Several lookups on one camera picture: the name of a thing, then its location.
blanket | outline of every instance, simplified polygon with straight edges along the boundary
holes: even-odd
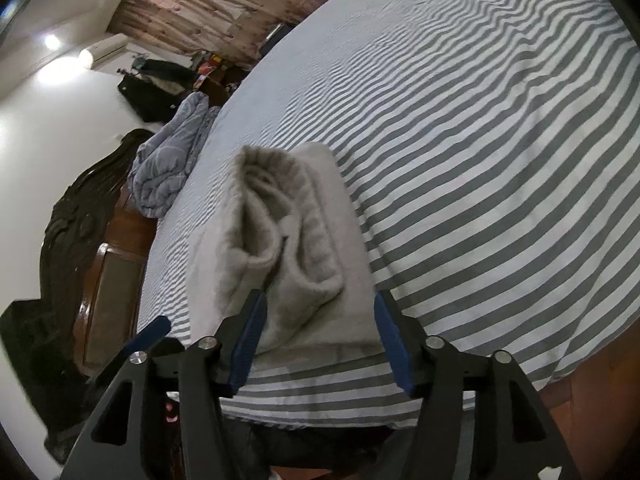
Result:
[[[258,358],[258,367],[305,358],[311,348],[379,345],[364,241],[326,146],[291,153],[244,146],[225,192],[224,205],[190,240],[194,340],[215,333],[249,290],[263,288],[268,316],[257,354],[285,352]]]
[[[162,218],[174,204],[209,137],[220,107],[209,97],[190,94],[174,118],[141,144],[129,172],[129,190],[136,208],[149,218]]]

gray and white striped sheet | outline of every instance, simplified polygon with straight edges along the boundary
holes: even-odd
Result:
[[[165,314],[189,343],[187,240],[240,146],[324,142],[377,286],[463,351],[512,352],[541,388],[639,315],[639,83],[607,0],[330,0],[220,112],[159,226],[139,325]],[[383,354],[339,353],[254,371],[223,409],[415,423]]]

silver bolt head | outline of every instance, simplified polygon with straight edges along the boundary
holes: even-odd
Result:
[[[502,363],[503,365],[507,365],[511,362],[511,359],[513,359],[511,357],[511,354],[509,354],[508,352],[505,352],[504,350],[498,350],[495,353],[495,360],[498,361],[499,363]]]
[[[146,361],[147,357],[146,352],[133,352],[133,354],[129,356],[129,361],[135,365],[141,365]]]
[[[211,350],[218,346],[218,340],[213,336],[206,336],[198,341],[198,348],[202,348],[203,350]]]
[[[433,348],[434,350],[439,350],[444,346],[444,339],[436,335],[430,335],[427,338],[427,346],[429,348]]]

pile of clothes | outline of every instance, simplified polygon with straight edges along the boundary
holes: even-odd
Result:
[[[136,208],[148,218],[162,218],[174,204],[193,171],[220,107],[209,108],[209,97],[190,94],[174,118],[141,144],[128,184]]]
[[[138,56],[132,72],[118,70],[124,77],[118,91],[145,123],[167,123],[191,93],[196,73],[171,61]]]

patterned curtain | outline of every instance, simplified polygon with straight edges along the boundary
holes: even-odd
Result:
[[[251,65],[277,23],[299,23],[325,1],[122,0],[109,31],[178,54],[206,49]]]

